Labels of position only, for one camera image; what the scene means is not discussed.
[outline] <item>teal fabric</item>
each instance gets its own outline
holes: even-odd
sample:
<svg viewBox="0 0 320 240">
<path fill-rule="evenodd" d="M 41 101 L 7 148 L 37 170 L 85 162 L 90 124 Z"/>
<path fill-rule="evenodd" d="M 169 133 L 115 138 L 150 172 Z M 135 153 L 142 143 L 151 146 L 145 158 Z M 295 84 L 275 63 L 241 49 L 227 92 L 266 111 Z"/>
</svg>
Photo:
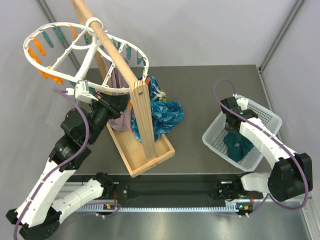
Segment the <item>teal fabric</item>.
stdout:
<svg viewBox="0 0 320 240">
<path fill-rule="evenodd" d="M 254 147 L 252 142 L 240 133 L 228 133 L 223 142 L 228 147 L 227 156 L 235 162 L 241 161 Z"/>
</svg>

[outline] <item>white laundry basket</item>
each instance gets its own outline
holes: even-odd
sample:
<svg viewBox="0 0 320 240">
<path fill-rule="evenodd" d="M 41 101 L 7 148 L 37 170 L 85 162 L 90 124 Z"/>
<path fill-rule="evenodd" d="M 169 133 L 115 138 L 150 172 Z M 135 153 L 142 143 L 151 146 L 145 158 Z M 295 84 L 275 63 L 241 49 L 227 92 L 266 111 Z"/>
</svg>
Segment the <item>white laundry basket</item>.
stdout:
<svg viewBox="0 0 320 240">
<path fill-rule="evenodd" d="M 277 134 L 281 125 L 282 119 L 274 114 L 269 109 L 261 106 L 260 104 L 249 99 L 248 109 L 252 109 L 255 113 L 258 114 L 262 123 L 270 130 L 273 134 Z M 207 145 L 212 151 L 218 154 L 223 159 L 227 160 L 229 163 L 234 165 L 236 168 L 241 169 L 245 172 L 253 172 L 258 164 L 260 163 L 263 155 L 256 148 L 253 147 L 251 151 L 239 162 L 233 161 L 227 156 L 227 146 L 224 143 L 224 137 L 227 135 L 225 130 L 226 116 L 221 111 L 216 119 L 211 123 L 209 128 L 205 131 L 202 136 L 202 141 Z"/>
</svg>

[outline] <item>gray wall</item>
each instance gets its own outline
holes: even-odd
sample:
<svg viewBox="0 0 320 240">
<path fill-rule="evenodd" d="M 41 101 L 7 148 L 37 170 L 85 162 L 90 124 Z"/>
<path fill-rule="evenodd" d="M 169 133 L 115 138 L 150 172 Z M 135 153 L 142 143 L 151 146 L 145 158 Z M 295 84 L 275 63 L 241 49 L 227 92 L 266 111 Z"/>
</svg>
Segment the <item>gray wall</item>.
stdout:
<svg viewBox="0 0 320 240">
<path fill-rule="evenodd" d="M 18 207 L 35 185 L 63 134 L 60 123 L 71 105 L 53 92 L 62 86 L 43 79 L 24 55 L 25 38 L 47 23 L 36 1 L 2 1 L 0 19 L 0 238 L 12 239 L 14 226 L 5 214 Z M 64 51 L 55 36 L 50 36 L 53 50 L 39 36 L 47 50 L 47 56 L 41 58 L 45 66 Z M 76 72 L 68 59 L 60 70 Z"/>
<path fill-rule="evenodd" d="M 161 67 L 260 65 L 295 1 L 87 0 L 86 3 L 111 35 L 137 45 L 148 56 L 151 66 Z M 71 1 L 46 2 L 57 21 L 78 22 Z M 70 31 L 66 34 L 73 38 Z M 83 57 L 82 54 L 79 52 L 77 56 Z M 129 64 L 137 65 L 136 54 L 132 53 Z"/>
<path fill-rule="evenodd" d="M 320 1 L 307 0 L 267 66 L 264 75 L 286 143 L 308 153 L 313 191 L 320 211 Z"/>
</svg>

